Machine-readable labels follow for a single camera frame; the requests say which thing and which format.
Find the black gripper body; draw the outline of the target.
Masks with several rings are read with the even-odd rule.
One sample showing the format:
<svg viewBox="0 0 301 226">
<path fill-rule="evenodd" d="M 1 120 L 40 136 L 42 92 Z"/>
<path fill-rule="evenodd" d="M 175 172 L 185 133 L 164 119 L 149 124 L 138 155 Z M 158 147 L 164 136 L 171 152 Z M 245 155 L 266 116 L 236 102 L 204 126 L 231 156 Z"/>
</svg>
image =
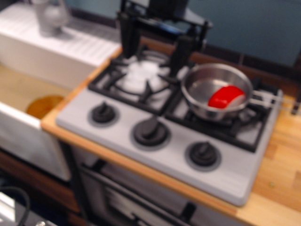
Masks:
<svg viewBox="0 0 301 226">
<path fill-rule="evenodd" d="M 202 48 L 213 23 L 194 13 L 187 0 L 122 0 L 118 13 L 137 19 L 137 28 L 171 40 L 182 35 L 194 38 L 193 51 Z"/>
</svg>

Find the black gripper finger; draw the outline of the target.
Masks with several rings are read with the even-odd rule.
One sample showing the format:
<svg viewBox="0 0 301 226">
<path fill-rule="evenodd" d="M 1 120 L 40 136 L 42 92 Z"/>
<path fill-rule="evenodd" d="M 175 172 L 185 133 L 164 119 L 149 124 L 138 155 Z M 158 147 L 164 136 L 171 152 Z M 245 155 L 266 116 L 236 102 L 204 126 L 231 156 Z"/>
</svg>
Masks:
<svg viewBox="0 0 301 226">
<path fill-rule="evenodd" d="M 188 35 L 178 37 L 174 52 L 171 55 L 169 77 L 177 76 L 179 70 L 187 63 L 194 49 L 194 38 Z"/>
<path fill-rule="evenodd" d="M 123 56 L 132 57 L 138 50 L 140 34 L 137 28 L 137 19 L 127 13 L 118 13 Z"/>
</svg>

